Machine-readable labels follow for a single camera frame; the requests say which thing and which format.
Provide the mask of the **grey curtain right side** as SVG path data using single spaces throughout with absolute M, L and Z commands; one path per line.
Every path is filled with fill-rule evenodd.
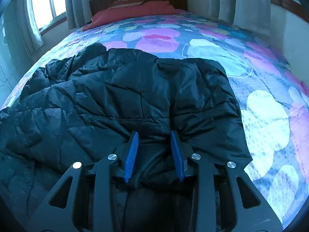
M 207 0 L 206 15 L 261 37 L 270 36 L 270 0 Z

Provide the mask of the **small red embroidered cushion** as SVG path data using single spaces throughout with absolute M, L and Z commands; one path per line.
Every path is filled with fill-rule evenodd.
M 108 9 L 120 9 L 123 7 L 139 6 L 144 3 L 144 0 L 116 0 Z

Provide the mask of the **white curtain left of window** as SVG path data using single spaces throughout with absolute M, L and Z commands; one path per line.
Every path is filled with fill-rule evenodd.
M 27 53 L 31 55 L 44 45 L 36 24 L 32 0 L 17 0 L 16 13 L 21 39 Z

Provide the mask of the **white patterned wardrobe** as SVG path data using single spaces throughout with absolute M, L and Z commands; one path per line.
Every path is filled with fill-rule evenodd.
M 1 15 L 1 105 L 31 66 L 18 26 L 17 0 L 11 0 Z

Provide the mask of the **grey curtain beside headboard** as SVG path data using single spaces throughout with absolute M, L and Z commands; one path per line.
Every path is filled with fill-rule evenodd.
M 74 29 L 91 21 L 89 0 L 65 0 L 68 28 Z

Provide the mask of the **left window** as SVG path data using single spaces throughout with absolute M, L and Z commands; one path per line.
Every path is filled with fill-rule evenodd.
M 32 0 L 34 16 L 40 31 L 66 16 L 65 0 Z

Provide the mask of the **colourful dotted bed quilt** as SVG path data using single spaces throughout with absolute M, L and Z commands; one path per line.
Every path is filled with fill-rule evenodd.
M 19 100 L 37 69 L 95 43 L 160 59 L 218 62 L 241 111 L 252 158 L 244 170 L 288 227 L 308 198 L 308 88 L 292 75 L 279 52 L 246 31 L 187 12 L 121 20 L 78 29 L 63 39 L 23 76 L 3 109 Z

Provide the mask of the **black quilted puffer jacket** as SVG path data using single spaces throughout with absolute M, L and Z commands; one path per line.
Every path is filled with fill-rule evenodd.
M 95 43 L 37 69 L 1 111 L 1 196 L 26 225 L 77 161 L 97 162 L 139 134 L 134 174 L 117 189 L 123 231 L 183 231 L 192 186 L 175 174 L 170 133 L 224 165 L 246 167 L 239 103 L 216 61 L 160 59 Z

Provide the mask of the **red pillow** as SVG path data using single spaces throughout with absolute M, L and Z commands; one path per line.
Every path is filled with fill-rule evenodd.
M 174 15 L 184 11 L 183 9 L 175 9 L 169 1 L 149 1 L 138 6 L 106 9 L 97 12 L 92 17 L 91 23 L 84 26 L 82 31 L 84 32 L 89 29 L 130 18 L 152 15 Z

